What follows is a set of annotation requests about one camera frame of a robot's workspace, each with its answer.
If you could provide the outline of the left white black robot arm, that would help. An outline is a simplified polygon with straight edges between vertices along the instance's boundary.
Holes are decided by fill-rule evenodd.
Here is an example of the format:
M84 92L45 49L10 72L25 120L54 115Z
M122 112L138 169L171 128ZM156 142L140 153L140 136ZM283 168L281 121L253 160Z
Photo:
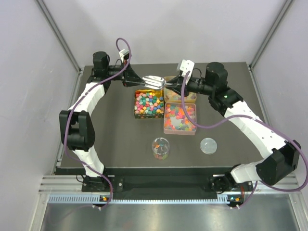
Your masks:
M91 120L99 100L108 91L111 82L122 81L125 87L141 83L139 76L129 64L130 52L123 49L119 52L119 65L111 65L110 57L104 51L93 54L93 68L85 88L78 100L59 114L61 141L66 151L75 154L84 169L83 191L104 191L109 189L109 179L104 173L104 165L99 160L94 148L95 131Z

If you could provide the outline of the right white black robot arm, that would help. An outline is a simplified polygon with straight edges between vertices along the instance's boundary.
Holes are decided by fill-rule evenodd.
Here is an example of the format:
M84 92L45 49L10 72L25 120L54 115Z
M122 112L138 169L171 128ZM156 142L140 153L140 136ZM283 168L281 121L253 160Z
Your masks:
M270 128L248 106L243 97L228 86L228 72L218 62L206 66L204 77L193 77L194 64L184 61L179 74L167 82L167 89L182 98L190 92L207 95L211 107L232 122L257 148L262 160L238 164L225 174L225 186L237 190L247 181L261 181L270 188L297 168L300 144Z

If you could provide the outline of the silver metal scoop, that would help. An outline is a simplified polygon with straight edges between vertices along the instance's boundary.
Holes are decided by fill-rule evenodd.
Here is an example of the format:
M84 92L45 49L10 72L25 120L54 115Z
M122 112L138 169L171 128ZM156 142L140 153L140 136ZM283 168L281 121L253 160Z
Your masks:
M163 77L158 76L143 76L144 86L153 90L162 90L169 87L169 83Z

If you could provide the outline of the gold tin of pastel gummies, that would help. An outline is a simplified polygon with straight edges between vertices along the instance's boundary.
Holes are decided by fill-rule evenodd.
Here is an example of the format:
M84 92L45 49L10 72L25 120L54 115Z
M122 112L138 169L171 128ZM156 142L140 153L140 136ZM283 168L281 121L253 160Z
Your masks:
M197 95L196 93L190 92L187 97L184 97L185 103L195 103ZM181 103L181 96L172 90L164 88L164 100L167 103Z

